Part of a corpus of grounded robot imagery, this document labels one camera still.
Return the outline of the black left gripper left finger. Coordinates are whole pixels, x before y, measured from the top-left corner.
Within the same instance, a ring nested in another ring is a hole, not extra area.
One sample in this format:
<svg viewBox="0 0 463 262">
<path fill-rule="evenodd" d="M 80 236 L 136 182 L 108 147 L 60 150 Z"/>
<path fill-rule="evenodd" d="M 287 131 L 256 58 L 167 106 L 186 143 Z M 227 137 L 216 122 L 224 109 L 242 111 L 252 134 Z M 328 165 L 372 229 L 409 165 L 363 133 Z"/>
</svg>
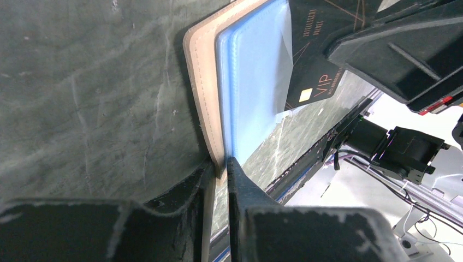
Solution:
<svg viewBox="0 0 463 262">
<path fill-rule="evenodd" d="M 160 196 L 19 198 L 1 205 L 1 261 L 207 261 L 215 167 Z"/>
</svg>

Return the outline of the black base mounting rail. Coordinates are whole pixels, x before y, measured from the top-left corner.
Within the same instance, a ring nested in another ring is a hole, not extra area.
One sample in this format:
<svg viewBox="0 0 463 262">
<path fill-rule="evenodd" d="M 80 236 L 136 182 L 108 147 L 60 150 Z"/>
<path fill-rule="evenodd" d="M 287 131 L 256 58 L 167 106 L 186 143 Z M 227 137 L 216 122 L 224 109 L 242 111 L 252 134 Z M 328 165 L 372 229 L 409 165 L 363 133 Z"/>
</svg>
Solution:
<svg viewBox="0 0 463 262">
<path fill-rule="evenodd" d="M 323 135 L 282 174 L 261 189 L 243 171 L 236 159 L 229 160 L 228 214 L 229 225 L 211 242 L 209 261 L 241 261 L 240 226 L 244 210 L 252 206 L 284 205 L 318 172 L 353 130 L 354 121 L 364 115 L 382 95 L 372 91 L 339 123 Z"/>
</svg>

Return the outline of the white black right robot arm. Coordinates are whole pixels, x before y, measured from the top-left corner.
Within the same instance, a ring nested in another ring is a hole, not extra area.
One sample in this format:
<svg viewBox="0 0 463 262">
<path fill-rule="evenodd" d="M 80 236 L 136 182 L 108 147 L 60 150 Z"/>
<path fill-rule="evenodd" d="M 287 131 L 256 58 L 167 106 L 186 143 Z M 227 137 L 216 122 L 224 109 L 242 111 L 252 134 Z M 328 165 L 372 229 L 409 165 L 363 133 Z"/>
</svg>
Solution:
<svg viewBox="0 0 463 262">
<path fill-rule="evenodd" d="M 327 60 L 366 80 L 416 114 L 462 104 L 462 1 L 399 1 L 365 29 L 340 37 Z M 421 184 L 443 140 L 416 130 L 380 131 L 363 121 L 347 144 L 387 176 Z"/>
</svg>

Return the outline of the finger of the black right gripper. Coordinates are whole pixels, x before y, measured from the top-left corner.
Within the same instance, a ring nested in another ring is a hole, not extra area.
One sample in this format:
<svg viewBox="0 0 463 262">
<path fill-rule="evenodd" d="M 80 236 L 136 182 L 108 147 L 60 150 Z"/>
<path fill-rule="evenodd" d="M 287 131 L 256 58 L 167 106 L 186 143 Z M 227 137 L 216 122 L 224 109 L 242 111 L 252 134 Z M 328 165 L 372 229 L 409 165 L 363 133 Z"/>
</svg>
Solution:
<svg viewBox="0 0 463 262">
<path fill-rule="evenodd" d="M 459 106 L 462 1 L 398 1 L 333 42 L 326 56 L 412 112 Z"/>
</svg>

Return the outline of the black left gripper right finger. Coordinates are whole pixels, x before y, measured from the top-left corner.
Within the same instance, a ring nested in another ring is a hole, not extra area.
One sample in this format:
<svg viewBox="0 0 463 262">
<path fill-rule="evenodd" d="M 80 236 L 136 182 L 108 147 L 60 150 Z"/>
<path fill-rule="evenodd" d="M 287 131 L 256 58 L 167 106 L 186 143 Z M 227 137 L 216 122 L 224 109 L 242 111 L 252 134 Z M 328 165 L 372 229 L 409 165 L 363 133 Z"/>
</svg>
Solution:
<svg viewBox="0 0 463 262">
<path fill-rule="evenodd" d="M 286 207 L 227 161 L 232 261 L 407 261 L 376 210 Z"/>
</svg>

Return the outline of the beige leather card holder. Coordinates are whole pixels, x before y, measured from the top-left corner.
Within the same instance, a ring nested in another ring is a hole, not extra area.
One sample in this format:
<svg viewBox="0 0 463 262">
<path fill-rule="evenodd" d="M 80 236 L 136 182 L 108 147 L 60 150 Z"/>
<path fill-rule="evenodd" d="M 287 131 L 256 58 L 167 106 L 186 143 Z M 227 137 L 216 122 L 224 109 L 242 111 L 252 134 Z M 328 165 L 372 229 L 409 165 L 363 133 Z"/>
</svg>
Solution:
<svg viewBox="0 0 463 262">
<path fill-rule="evenodd" d="M 233 1 L 191 27 L 183 50 L 200 126 L 216 166 L 244 164 L 279 123 L 293 70 L 288 1 Z"/>
</svg>

